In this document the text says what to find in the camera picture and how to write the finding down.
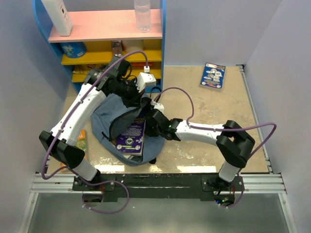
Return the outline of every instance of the blue shelf frame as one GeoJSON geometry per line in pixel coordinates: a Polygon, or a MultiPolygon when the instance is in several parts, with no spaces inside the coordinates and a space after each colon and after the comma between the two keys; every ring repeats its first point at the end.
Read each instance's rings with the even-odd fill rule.
{"type": "MultiPolygon", "coordinates": [[[[66,77],[69,79],[71,85],[78,93],[81,89],[82,83],[73,83],[72,82],[72,71],[74,66],[64,66],[62,65],[63,51],[60,48],[58,43],[49,43],[49,36],[53,27],[53,23],[42,3],[41,0],[32,0],[32,9],[33,15],[35,18],[35,23],[43,36],[45,42],[48,44],[52,52],[54,53],[57,61],[61,65],[63,71],[66,74],[66,77]]],[[[163,89],[163,77],[164,77],[164,51],[165,51],[165,26],[166,26],[166,0],[160,0],[160,17],[161,17],[161,27],[162,27],[162,63],[161,63],[161,79],[160,84],[156,86],[163,89]]],[[[146,88],[146,93],[150,93],[153,87],[146,88]]]]}

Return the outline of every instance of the shelving unit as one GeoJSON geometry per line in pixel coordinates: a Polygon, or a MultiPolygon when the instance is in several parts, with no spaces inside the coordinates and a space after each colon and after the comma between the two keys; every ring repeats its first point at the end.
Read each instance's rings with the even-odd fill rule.
{"type": "MultiPolygon", "coordinates": [[[[41,0],[32,0],[32,4],[35,21],[42,36],[77,92],[81,89],[87,70],[83,74],[73,73],[75,65],[107,65],[112,58],[112,40],[136,39],[143,39],[144,52],[147,54],[148,61],[153,63],[150,66],[151,73],[157,79],[156,85],[162,89],[166,21],[165,0],[160,1],[160,9],[151,10],[152,28],[147,33],[141,33],[136,29],[134,10],[82,11],[69,12],[73,23],[69,36],[58,35],[41,0]],[[59,45],[61,42],[84,42],[87,48],[86,53],[80,58],[68,58],[59,45]]],[[[140,63],[144,62],[144,57],[141,54],[134,54],[128,57],[127,61],[140,63]]],[[[132,75],[137,76],[142,71],[142,66],[134,66],[132,75]]],[[[152,88],[148,87],[146,92],[149,93],[152,88]]]]}

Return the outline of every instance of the purple book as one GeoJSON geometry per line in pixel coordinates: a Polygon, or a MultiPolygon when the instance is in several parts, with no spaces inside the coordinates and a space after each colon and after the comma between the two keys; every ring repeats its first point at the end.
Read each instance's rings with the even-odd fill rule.
{"type": "Polygon", "coordinates": [[[144,143],[145,119],[137,118],[116,138],[116,148],[122,154],[142,155],[144,143]]]}

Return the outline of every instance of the table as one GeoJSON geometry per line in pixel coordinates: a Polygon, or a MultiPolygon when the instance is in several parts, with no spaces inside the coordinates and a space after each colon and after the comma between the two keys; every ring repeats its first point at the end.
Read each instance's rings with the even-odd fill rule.
{"type": "MultiPolygon", "coordinates": [[[[164,67],[163,87],[177,86],[185,89],[192,97],[195,113],[191,120],[195,123],[221,124],[234,120],[242,127],[255,125],[243,77],[238,67],[226,67],[224,86],[214,91],[199,86],[204,67],[164,67]]],[[[69,87],[63,114],[68,110],[77,94],[69,87]]],[[[191,115],[188,97],[179,90],[169,90],[162,94],[160,102],[165,106],[168,119],[191,115]]],[[[166,141],[155,165],[145,164],[131,167],[123,164],[108,152],[95,138],[90,120],[86,123],[87,155],[90,163],[102,173],[187,173],[218,172],[224,158],[215,146],[200,142],[166,141]]],[[[250,130],[257,146],[260,142],[257,130],[250,130]]],[[[51,158],[48,173],[60,167],[51,158]]],[[[242,172],[268,172],[263,149],[260,149],[247,163],[242,172]]]]}

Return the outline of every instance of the robotic arm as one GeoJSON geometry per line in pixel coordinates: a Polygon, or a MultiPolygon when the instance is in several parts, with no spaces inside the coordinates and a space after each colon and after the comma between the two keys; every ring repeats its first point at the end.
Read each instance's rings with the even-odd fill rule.
{"type": "MultiPolygon", "coordinates": [[[[106,69],[111,66],[119,57],[113,57],[106,69]]],[[[122,77],[130,64],[128,61],[121,61],[118,65],[110,69],[101,81],[93,88],[87,97],[81,101],[81,97],[92,87],[97,79],[102,75],[100,69],[91,70],[82,85],[78,97],[69,108],[60,122],[51,129],[50,132],[42,131],[39,136],[46,151],[51,147],[52,141],[56,140],[52,146],[50,155],[61,163],[66,164],[75,173],[90,183],[99,183],[100,171],[93,167],[88,160],[84,159],[84,152],[75,147],[77,137],[97,106],[109,94],[116,94],[122,98],[126,107],[139,106],[140,98],[147,86],[153,86],[156,79],[149,74],[149,69],[145,67],[145,73],[140,73],[136,80],[125,81],[122,77]],[[61,128],[68,115],[71,117],[61,128]]],[[[146,134],[149,136],[162,136],[167,140],[192,140],[209,143],[217,146],[225,158],[225,162],[219,172],[218,177],[210,181],[209,185],[218,190],[228,190],[235,175],[246,166],[254,147],[254,139],[245,131],[240,132],[218,132],[194,129],[188,126],[182,119],[174,118],[168,120],[164,116],[164,106],[151,101],[151,111],[146,117],[146,134]]],[[[209,127],[214,129],[240,129],[241,127],[234,121],[227,121],[226,124],[203,125],[191,123],[192,126],[209,127]]]]}

